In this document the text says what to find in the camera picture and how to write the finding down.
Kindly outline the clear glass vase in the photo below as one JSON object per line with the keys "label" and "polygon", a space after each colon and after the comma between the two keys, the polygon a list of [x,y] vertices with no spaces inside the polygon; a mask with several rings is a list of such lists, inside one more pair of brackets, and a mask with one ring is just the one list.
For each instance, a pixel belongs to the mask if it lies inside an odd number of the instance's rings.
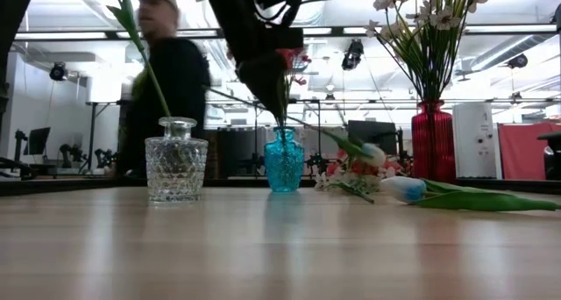
{"label": "clear glass vase", "polygon": [[153,203],[195,202],[201,198],[209,143],[191,135],[192,118],[164,117],[161,137],[146,139],[146,177]]}

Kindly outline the red fabric partition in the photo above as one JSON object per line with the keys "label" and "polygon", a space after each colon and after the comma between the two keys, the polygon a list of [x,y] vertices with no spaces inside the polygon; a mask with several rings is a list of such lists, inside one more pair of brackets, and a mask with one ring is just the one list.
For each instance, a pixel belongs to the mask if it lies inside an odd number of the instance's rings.
{"label": "red fabric partition", "polygon": [[503,178],[507,180],[546,179],[543,152],[546,140],[538,137],[560,132],[561,125],[538,123],[533,125],[499,125],[499,142]]}

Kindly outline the white tower appliance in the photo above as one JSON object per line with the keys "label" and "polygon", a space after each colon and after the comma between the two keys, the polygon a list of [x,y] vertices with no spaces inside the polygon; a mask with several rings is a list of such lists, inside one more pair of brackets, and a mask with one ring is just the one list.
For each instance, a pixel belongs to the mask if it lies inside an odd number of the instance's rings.
{"label": "white tower appliance", "polygon": [[452,126],[457,178],[496,178],[491,104],[454,105]]}

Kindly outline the black computer monitor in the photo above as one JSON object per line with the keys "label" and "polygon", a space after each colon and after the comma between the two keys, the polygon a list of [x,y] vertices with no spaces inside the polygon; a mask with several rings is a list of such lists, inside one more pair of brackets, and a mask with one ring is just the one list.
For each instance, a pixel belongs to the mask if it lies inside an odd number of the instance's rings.
{"label": "black computer monitor", "polygon": [[348,133],[361,142],[373,143],[388,155],[399,155],[400,133],[394,123],[350,120]]}
{"label": "black computer monitor", "polygon": [[46,142],[51,131],[50,127],[31,130],[23,155],[43,155],[46,151]]}

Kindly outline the blue glass vase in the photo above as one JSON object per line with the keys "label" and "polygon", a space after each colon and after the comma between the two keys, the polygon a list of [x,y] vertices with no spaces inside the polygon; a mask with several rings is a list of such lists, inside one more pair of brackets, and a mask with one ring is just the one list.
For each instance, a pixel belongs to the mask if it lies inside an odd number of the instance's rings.
{"label": "blue glass vase", "polygon": [[294,192],[300,186],[304,169],[304,148],[295,140],[295,128],[274,127],[275,140],[266,143],[266,177],[272,192]]}

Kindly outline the person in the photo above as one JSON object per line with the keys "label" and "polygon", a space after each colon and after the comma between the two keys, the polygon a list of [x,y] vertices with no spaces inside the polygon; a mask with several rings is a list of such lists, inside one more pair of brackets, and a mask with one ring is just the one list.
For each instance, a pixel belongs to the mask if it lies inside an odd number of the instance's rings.
{"label": "person", "polygon": [[[175,0],[138,0],[138,23],[146,38],[149,62],[173,117],[192,118],[194,138],[203,137],[209,64],[199,47],[177,37],[180,10]],[[117,175],[146,176],[145,140],[163,134],[159,120],[167,114],[148,71],[132,85],[131,101],[121,124]]]}

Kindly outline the black metal rack frame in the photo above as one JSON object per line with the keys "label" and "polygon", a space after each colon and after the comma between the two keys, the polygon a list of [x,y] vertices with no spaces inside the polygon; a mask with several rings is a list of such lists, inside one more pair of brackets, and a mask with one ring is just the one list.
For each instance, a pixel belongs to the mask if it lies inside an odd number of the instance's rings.
{"label": "black metal rack frame", "polygon": [[[103,113],[103,111],[111,105],[128,105],[131,101],[130,100],[117,100],[117,101],[112,101],[112,102],[93,102],[93,101],[87,101],[86,105],[90,106],[92,108],[91,112],[92,112],[92,116],[91,116],[91,124],[90,124],[90,133],[89,133],[89,149],[88,149],[88,154],[86,155],[86,163],[85,166],[87,167],[88,170],[91,170],[92,167],[92,159],[94,156],[94,151],[93,151],[93,140],[95,137],[95,129],[96,129],[96,118]],[[261,111],[266,111],[266,107],[259,101],[257,100],[253,100],[253,101],[246,101],[243,100],[241,98],[235,97],[235,96],[226,96],[226,100],[210,100],[209,101],[211,105],[234,105],[234,104],[243,104],[246,105],[247,107],[252,107],[253,109],[257,109],[257,110],[261,110]],[[310,122],[306,122],[302,119],[299,118],[294,118],[292,116],[290,116],[289,114],[287,114],[286,116],[286,120],[290,120],[292,122],[296,122],[301,126],[307,127],[307,128],[312,128],[312,129],[317,129],[319,130],[322,125],[321,125],[321,110],[322,107],[321,105],[323,104],[322,100],[318,100],[318,99],[295,99],[293,97],[290,97],[288,99],[288,104],[302,104],[305,105],[307,107],[308,111],[313,111],[316,114],[316,118],[318,120],[316,125],[312,125]]]}

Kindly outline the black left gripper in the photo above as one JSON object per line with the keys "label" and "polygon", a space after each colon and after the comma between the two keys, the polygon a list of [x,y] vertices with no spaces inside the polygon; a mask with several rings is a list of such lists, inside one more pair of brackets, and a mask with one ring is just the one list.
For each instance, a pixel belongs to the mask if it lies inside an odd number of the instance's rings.
{"label": "black left gripper", "polygon": [[303,47],[302,32],[292,26],[302,0],[206,1],[235,61],[239,80],[278,124],[284,124],[285,60],[276,49]]}

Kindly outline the white LED light bar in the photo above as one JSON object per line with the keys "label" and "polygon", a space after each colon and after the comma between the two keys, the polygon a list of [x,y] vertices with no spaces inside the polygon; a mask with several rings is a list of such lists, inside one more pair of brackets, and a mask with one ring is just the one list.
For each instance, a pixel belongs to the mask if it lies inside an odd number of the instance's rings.
{"label": "white LED light bar", "polygon": [[106,39],[107,35],[104,32],[19,32],[16,34],[15,40],[17,41],[30,41],[30,40],[98,40]]}
{"label": "white LED light bar", "polygon": [[555,33],[557,31],[557,27],[554,24],[467,25],[465,29],[469,34],[535,34]]}

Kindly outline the red ribbed glass vase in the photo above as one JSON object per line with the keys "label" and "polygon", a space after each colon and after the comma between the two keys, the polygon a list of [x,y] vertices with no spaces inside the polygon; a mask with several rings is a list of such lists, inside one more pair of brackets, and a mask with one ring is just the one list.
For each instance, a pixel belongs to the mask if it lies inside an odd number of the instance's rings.
{"label": "red ribbed glass vase", "polygon": [[436,182],[456,180],[452,115],[443,100],[420,102],[412,117],[413,176]]}

